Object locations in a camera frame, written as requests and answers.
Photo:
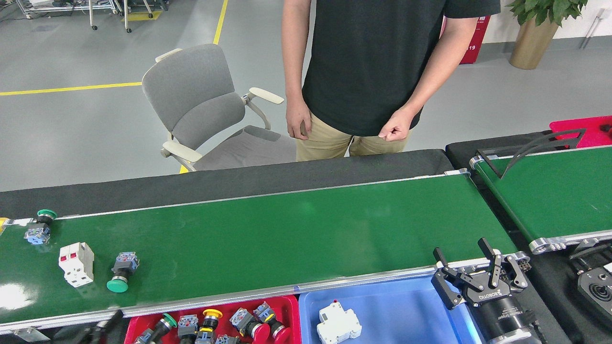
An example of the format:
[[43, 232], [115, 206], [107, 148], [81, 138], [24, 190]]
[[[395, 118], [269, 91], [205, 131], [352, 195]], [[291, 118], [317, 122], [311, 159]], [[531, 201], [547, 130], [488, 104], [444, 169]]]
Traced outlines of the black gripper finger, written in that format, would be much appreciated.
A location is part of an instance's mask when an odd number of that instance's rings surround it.
[[487, 273], [477, 282], [481, 292], [511, 292], [527, 288], [526, 277], [514, 257], [496, 252], [484, 237], [477, 244], [489, 261]]
[[464, 287], [479, 291], [479, 286], [470, 275], [449, 267], [439, 247], [433, 250], [433, 255], [437, 262], [441, 263], [441, 267], [437, 268], [431, 283], [441, 297], [445, 307], [451, 311], [457, 305], [466, 301], [465, 296], [467, 293], [463, 292]]
[[103, 338], [106, 338], [107, 333], [109, 333], [109, 331], [112, 331], [120, 324], [123, 316], [123, 311], [116, 310], [113, 316], [109, 318], [109, 320], [98, 322], [98, 324], [96, 324], [93, 330], [93, 342], [101, 342]]

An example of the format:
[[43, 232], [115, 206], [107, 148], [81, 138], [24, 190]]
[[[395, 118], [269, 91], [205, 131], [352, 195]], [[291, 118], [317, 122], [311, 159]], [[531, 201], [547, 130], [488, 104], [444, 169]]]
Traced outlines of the person's left hand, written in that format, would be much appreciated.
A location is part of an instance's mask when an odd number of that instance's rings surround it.
[[400, 141], [407, 138], [411, 123], [418, 110], [410, 107], [401, 107], [395, 111], [384, 124], [378, 137], [386, 142]]

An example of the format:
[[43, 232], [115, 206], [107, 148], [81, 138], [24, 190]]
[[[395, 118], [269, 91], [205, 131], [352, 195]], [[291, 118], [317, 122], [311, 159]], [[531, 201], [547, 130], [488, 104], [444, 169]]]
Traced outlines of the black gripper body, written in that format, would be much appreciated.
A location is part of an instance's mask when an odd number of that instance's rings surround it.
[[466, 303], [485, 341], [538, 341], [535, 314], [510, 292], [481, 292], [465, 287]]

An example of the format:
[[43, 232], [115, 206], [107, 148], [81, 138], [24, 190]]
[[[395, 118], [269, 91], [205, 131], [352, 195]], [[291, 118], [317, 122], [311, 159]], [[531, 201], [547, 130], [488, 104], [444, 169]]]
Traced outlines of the person's right hand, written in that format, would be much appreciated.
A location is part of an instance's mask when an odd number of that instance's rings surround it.
[[291, 138], [308, 140], [312, 130], [311, 113], [300, 97], [288, 97], [286, 105], [286, 125]]

